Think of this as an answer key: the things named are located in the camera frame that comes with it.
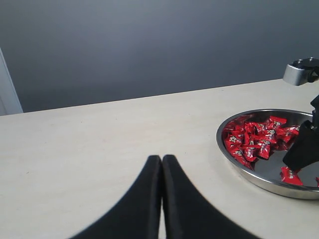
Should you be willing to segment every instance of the pile of candy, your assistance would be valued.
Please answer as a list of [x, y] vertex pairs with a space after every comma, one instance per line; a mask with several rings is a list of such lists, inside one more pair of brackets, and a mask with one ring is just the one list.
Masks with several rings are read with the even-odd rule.
[[287, 150], [299, 126], [282, 127], [284, 118], [270, 116], [265, 122], [232, 121], [224, 129], [225, 146], [241, 164], [254, 170], [258, 158], [268, 160], [274, 150]]

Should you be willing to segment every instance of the metal tray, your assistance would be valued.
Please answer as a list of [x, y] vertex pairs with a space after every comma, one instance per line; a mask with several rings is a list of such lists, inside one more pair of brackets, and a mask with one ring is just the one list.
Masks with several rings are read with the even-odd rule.
[[219, 127], [217, 143], [220, 150], [244, 178], [269, 192], [298, 199], [319, 199], [319, 188], [315, 180], [319, 177], [319, 162], [305, 167], [298, 173], [304, 184], [304, 186], [298, 186], [281, 181], [281, 167], [285, 166], [282, 159], [286, 151], [275, 151], [269, 160], [259, 160], [256, 162], [254, 171], [237, 162], [227, 151], [223, 140], [223, 129], [229, 122], [234, 120], [264, 122], [269, 116], [286, 118], [287, 123], [284, 126], [300, 125], [305, 120], [312, 119], [311, 114], [291, 110], [266, 109], [239, 113], [225, 120]]

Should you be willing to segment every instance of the white table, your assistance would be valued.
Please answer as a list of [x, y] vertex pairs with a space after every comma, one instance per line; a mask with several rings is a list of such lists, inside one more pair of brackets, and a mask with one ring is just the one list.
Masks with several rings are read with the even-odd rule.
[[247, 182], [219, 150], [216, 131], [243, 111], [311, 112], [318, 93], [317, 84], [274, 80], [0, 117], [0, 238], [74, 235], [125, 194], [148, 155], [167, 153], [247, 230], [262, 238], [317, 238], [319, 202]]

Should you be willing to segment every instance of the white door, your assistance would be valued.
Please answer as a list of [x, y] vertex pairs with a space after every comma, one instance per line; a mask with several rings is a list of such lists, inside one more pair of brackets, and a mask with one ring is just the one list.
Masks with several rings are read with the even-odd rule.
[[0, 116], [23, 113], [0, 48]]

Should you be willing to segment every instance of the candy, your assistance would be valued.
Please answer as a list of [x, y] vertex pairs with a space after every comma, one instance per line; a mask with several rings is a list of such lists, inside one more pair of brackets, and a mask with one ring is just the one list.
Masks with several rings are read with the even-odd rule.
[[245, 133], [244, 130], [238, 129], [238, 130], [231, 131], [229, 134], [231, 136], [235, 136], [236, 138], [238, 138], [241, 141], [243, 141], [244, 140], [244, 133]]
[[269, 119], [265, 122], [265, 125], [269, 129], [276, 129], [279, 126], [285, 124], [286, 122], [287, 122], [287, 120], [284, 118], [270, 116]]
[[269, 141], [272, 144], [276, 144], [277, 141], [275, 139], [275, 130], [274, 129], [267, 129], [263, 132], [265, 134], [265, 140]]
[[292, 126], [277, 129], [277, 138], [282, 139], [284, 142], [288, 143], [289, 141], [293, 140], [299, 134], [299, 127]]
[[263, 159], [268, 159], [270, 154], [270, 142], [262, 139], [258, 142], [258, 145], [260, 146], [258, 156], [262, 157]]
[[252, 122], [245, 122], [244, 129], [249, 134], [255, 134], [256, 131], [255, 125]]
[[248, 162], [254, 162], [257, 159], [257, 151], [260, 148], [260, 145], [248, 145], [243, 146], [244, 157]]
[[239, 147], [241, 145], [241, 143], [234, 143], [228, 140], [225, 140], [225, 146], [227, 148], [227, 150], [229, 151], [232, 147]]
[[234, 135], [229, 135], [226, 138], [226, 141], [231, 142], [231, 143], [235, 143], [235, 144], [241, 144], [242, 140]]
[[282, 167], [280, 173], [281, 181], [285, 183], [302, 186], [303, 183], [297, 175], [297, 172], [292, 171], [288, 167]]
[[231, 148], [230, 154], [242, 165], [244, 165], [245, 167], [251, 170], [254, 170], [253, 165], [244, 158], [243, 151], [240, 148], [238, 147]]
[[225, 127], [223, 131], [233, 131], [235, 130], [235, 126], [236, 126], [236, 122], [235, 121], [231, 121], [229, 122]]
[[256, 127], [257, 133], [260, 134], [261, 132], [266, 130], [266, 126], [262, 123], [254, 123], [253, 125]]

